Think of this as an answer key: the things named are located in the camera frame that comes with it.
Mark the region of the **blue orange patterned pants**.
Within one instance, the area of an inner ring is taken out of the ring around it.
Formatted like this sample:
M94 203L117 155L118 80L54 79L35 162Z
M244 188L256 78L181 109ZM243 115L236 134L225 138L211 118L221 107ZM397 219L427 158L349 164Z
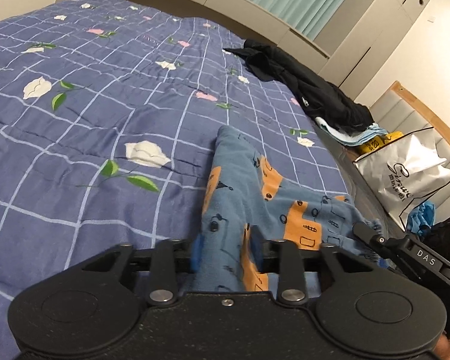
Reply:
M364 217L347 195L333 197L286 180L244 134L220 127L201 216L200 264L191 284L202 292L276 293L278 276L261 274L249 246L253 226L268 240L302 250L328 243L388 267L353 237Z

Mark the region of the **grey quilted mattress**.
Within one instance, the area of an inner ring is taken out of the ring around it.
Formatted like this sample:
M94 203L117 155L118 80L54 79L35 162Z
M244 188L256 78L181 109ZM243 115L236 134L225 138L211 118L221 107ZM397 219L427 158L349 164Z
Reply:
M356 208L366 219L379 219L386 236L394 238L403 237L401 228L389 217L359 171L353 165L353 159L350 157L350 153L346 150L346 147L335 141L316 125L314 125L314 130L335 159Z

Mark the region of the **blue plastic bag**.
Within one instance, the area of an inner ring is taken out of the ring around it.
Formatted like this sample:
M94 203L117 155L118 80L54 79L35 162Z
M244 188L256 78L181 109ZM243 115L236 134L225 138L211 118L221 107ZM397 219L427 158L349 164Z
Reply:
M436 209L433 202L422 202L408 215L406 230L417 236L425 237L433 228L436 219Z

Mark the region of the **white paper shopping bag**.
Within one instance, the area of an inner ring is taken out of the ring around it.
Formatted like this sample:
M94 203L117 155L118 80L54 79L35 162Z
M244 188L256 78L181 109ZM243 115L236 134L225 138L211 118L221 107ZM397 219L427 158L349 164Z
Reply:
M450 169L437 152L436 137L433 127L424 127L353 161L401 229L406 228L413 209L450 184Z

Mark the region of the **yellow box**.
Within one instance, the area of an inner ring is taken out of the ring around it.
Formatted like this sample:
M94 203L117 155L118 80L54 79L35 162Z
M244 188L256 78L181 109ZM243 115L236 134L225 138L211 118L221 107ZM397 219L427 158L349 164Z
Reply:
M373 152L375 150L378 150L379 148L386 146L392 141L396 141L396 139L399 139L402 136L403 133L400 131L395 131L382 136L375 136L369 141L366 141L365 143L359 145L356 151L359 155L364 155Z

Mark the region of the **light blue folded towel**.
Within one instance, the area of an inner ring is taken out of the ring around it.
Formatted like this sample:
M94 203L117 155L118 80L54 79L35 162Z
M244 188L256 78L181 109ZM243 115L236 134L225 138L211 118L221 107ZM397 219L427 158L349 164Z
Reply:
M352 133L347 133L344 130L330 126L323 118L316 117L314 121L322 131L327 133L330 137L338 141L343 146L360 146L370 141L372 138L381 137L388 134L388 131L380 127L377 123L369 125L362 132L353 131Z

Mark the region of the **wooden padded headboard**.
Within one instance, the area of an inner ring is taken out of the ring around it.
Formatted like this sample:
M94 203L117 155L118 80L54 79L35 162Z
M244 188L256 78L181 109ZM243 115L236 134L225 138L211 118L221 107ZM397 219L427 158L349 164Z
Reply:
M370 106L370 113L380 127L390 132L410 133L434 128L436 150L445 159L445 167L450 169L450 128L400 82L394 82ZM435 194L432 201L439 221L450 217L450 184Z

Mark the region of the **black garment pile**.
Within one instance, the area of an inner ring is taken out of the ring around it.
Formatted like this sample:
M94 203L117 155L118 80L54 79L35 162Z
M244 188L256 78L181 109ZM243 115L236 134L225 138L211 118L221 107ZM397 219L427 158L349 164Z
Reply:
M332 128L346 133L361 133L374 124L366 106L352 101L336 85L277 46L247 39L243 47L226 51L243 59L259 80L276 80L286 85L311 119L320 117Z

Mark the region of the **purple checked floral bedspread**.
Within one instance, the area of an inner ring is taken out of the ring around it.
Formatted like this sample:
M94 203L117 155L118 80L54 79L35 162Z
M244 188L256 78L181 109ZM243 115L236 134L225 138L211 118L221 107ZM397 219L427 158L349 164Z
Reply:
M346 193L285 85L203 18L125 0L67 0L0 22L0 359L23 289L122 242L197 230L218 129L295 185Z

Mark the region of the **beige window bench cabinet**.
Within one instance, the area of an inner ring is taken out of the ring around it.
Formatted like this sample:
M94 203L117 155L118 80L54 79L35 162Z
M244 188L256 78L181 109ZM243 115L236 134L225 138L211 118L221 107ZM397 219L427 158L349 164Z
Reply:
M242 38L276 45L350 98L372 81L430 2L345 0L312 38L250 0L128 1L179 17L211 19Z

